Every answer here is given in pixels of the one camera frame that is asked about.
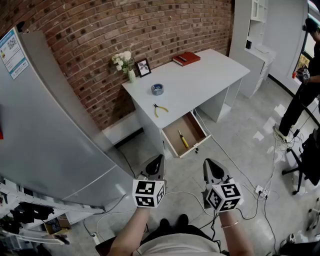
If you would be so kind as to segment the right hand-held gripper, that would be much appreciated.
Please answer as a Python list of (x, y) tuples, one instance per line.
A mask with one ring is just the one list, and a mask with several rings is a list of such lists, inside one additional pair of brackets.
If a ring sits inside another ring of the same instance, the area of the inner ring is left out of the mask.
[(205, 190), (202, 192), (205, 209), (212, 209), (216, 213), (234, 210), (243, 203), (243, 193), (238, 182), (226, 174), (225, 167), (219, 162), (206, 158), (203, 162), (203, 179)]

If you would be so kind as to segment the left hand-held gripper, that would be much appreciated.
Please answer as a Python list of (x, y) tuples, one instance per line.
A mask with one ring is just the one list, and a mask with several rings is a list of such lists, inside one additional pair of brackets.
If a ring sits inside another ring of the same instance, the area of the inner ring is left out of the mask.
[(137, 179), (133, 180), (132, 197), (139, 208), (157, 208), (165, 196), (166, 159), (163, 154), (152, 156), (141, 166)]

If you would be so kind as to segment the yellow handled screwdriver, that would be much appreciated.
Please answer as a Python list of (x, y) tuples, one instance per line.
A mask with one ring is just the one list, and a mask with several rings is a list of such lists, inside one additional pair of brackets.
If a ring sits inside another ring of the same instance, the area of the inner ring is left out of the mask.
[(185, 148), (189, 148), (189, 145), (188, 145), (188, 143), (187, 143), (187, 141), (186, 141), (185, 137), (182, 135), (182, 133), (181, 133), (181, 131), (180, 131), (180, 130), (178, 130), (178, 133), (179, 133), (180, 139), (181, 139), (181, 141), (182, 141), (183, 145), (185, 146)]

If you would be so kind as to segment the wooden drawer with white front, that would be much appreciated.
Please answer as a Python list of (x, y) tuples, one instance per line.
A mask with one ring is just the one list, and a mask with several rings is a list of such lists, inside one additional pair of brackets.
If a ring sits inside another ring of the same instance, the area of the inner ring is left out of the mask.
[[(185, 148), (178, 130), (184, 136), (189, 148)], [(166, 149), (175, 158), (183, 158), (191, 152), (198, 155), (200, 145), (211, 137), (205, 132), (192, 111), (164, 127), (161, 132)]]

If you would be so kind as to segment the person's right forearm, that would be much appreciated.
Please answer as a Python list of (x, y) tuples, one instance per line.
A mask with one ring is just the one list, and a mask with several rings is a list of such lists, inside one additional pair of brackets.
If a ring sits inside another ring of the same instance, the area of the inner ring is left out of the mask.
[(219, 214), (230, 256), (254, 256), (254, 248), (242, 226), (231, 211)]

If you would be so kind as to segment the person's left forearm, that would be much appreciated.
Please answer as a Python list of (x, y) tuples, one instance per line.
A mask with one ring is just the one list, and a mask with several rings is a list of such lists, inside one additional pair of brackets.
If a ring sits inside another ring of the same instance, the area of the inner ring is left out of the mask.
[(133, 252), (140, 247), (150, 214), (150, 208), (138, 207), (116, 236), (107, 256), (132, 256)]

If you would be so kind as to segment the person's black shoe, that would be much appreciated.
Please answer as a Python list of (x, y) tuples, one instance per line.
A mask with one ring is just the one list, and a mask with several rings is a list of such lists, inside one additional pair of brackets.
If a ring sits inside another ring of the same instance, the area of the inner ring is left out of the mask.
[(161, 219), (158, 227), (162, 232), (169, 231), (172, 227), (166, 218)]
[(186, 214), (181, 214), (178, 217), (177, 224), (178, 227), (184, 227), (189, 225), (189, 218)]

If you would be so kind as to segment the person's black trousers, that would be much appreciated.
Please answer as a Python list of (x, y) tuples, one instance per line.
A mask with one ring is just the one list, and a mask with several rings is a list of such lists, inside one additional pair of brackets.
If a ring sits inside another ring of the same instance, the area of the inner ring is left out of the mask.
[(206, 235), (203, 231), (193, 225), (183, 225), (183, 226), (176, 226), (171, 227), (170, 224), (160, 224), (159, 227), (153, 231), (150, 235), (148, 235), (143, 241), (141, 241), (140, 245), (154, 240), (156, 238), (167, 236), (167, 235), (175, 235), (175, 234), (189, 234), (189, 235), (196, 235), (199, 237), (203, 237), (211, 241), (212, 239)]

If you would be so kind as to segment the person's white shirt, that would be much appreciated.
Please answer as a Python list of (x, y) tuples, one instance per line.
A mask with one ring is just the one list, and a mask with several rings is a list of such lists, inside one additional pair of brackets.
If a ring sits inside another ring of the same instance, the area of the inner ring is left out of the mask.
[(213, 241), (202, 236), (177, 233), (142, 244), (132, 256), (225, 256)]

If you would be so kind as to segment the white desk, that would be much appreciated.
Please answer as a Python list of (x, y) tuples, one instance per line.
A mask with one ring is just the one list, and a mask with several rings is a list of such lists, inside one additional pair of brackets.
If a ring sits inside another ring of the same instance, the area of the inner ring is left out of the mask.
[[(250, 72), (245, 66), (213, 49), (198, 52), (197, 55), (200, 57), (197, 62), (181, 66), (172, 61), (153, 69), (144, 77), (138, 77), (134, 83), (122, 85), (132, 98), (145, 135), (158, 154), (166, 159), (173, 155), (166, 149), (162, 129), (188, 112), (194, 114), (195, 108), (200, 108), (214, 122), (218, 122), (230, 112), (243, 77)], [(163, 85), (163, 94), (152, 94), (154, 84)], [(168, 109), (168, 112), (158, 108), (157, 118), (153, 104)], [(204, 129), (200, 117), (195, 117)]]

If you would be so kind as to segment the brown chair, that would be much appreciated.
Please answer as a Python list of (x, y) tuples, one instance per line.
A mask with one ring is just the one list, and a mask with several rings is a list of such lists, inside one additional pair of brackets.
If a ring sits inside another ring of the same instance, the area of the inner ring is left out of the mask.
[(115, 239), (116, 239), (116, 236), (96, 245), (95, 249), (98, 252), (98, 254), (100, 256), (107, 256), (111, 250), (112, 243), (114, 242)]

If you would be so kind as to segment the black office chair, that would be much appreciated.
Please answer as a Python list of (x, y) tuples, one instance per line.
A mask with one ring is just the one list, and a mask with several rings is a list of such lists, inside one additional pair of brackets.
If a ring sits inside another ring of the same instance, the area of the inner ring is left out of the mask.
[(314, 129), (307, 140), (302, 143), (302, 149), (303, 152), (300, 154), (300, 158), (291, 148), (286, 150), (288, 153), (292, 152), (297, 167), (281, 172), (282, 175), (295, 171), (299, 172), (297, 189), (292, 192), (293, 195), (296, 195), (300, 191), (303, 175), (305, 175), (304, 179), (310, 180), (314, 186), (320, 181), (320, 127)]

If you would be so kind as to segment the white shelf cabinet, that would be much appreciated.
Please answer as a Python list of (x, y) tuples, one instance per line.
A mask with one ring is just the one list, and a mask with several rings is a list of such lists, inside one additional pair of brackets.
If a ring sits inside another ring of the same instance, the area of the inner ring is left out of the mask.
[[(268, 0), (234, 0), (234, 22), (229, 57), (250, 72), (242, 79), (239, 91), (251, 98), (267, 79), (276, 52), (263, 45)], [(252, 41), (246, 49), (246, 41)]]

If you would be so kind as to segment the grey refrigerator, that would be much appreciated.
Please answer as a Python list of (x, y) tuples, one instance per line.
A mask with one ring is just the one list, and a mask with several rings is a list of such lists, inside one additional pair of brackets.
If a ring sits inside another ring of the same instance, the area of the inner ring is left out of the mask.
[(13, 80), (0, 56), (0, 175), (72, 203), (131, 198), (128, 164), (80, 103), (44, 34), (12, 29), (28, 67)]

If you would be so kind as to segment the white flower bouquet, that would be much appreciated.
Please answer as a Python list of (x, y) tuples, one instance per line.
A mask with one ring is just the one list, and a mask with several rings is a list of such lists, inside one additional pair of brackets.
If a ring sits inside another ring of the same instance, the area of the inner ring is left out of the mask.
[(118, 71), (123, 71), (124, 74), (127, 74), (130, 70), (132, 70), (134, 65), (134, 58), (132, 55), (132, 47), (134, 46), (131, 43), (127, 50), (116, 53), (112, 58), (111, 61), (116, 66)]

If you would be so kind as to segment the red hardcover book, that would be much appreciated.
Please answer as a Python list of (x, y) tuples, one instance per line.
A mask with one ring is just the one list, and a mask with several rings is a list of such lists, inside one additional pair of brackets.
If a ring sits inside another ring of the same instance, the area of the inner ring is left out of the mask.
[(174, 56), (172, 60), (180, 66), (184, 67), (194, 62), (200, 61), (201, 57), (192, 52), (185, 52), (180, 55)]

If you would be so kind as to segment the metal storage rack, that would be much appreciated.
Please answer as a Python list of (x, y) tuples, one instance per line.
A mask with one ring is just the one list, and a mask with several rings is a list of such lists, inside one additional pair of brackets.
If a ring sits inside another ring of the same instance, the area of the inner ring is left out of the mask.
[(0, 236), (19, 249), (24, 244), (69, 245), (72, 225), (104, 211), (103, 206), (37, 193), (0, 175)]

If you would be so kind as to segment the blue white label sticker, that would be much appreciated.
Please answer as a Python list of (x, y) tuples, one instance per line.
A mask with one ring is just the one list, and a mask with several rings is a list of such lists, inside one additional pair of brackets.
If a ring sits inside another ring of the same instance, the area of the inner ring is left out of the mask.
[(29, 66), (13, 29), (0, 40), (0, 56), (13, 80)]

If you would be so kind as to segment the yellow handled pliers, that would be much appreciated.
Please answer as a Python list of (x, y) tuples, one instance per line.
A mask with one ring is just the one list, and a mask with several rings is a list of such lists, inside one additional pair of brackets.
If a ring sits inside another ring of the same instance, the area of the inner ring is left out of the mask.
[(163, 107), (163, 106), (159, 106), (159, 105), (157, 105), (157, 104), (153, 104), (153, 106), (154, 106), (154, 115), (155, 115), (155, 117), (156, 118), (158, 118), (159, 117), (159, 115), (157, 114), (157, 109), (162, 109), (162, 110), (164, 110), (165, 112), (169, 112), (168, 111), (168, 109), (167, 108), (165, 108), (165, 107)]

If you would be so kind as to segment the grey duct tape roll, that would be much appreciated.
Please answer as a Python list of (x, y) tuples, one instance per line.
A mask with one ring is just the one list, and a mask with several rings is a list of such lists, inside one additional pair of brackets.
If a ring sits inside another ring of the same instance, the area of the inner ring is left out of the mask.
[(151, 86), (151, 93), (154, 96), (160, 96), (164, 93), (164, 86), (160, 83), (153, 84)]

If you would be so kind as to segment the black picture frame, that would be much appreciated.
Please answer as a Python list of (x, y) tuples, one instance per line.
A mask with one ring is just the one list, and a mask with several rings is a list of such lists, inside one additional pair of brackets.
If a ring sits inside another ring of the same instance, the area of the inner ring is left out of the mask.
[(151, 73), (151, 68), (146, 58), (137, 61), (135, 65), (136, 65), (138, 74), (141, 78)]

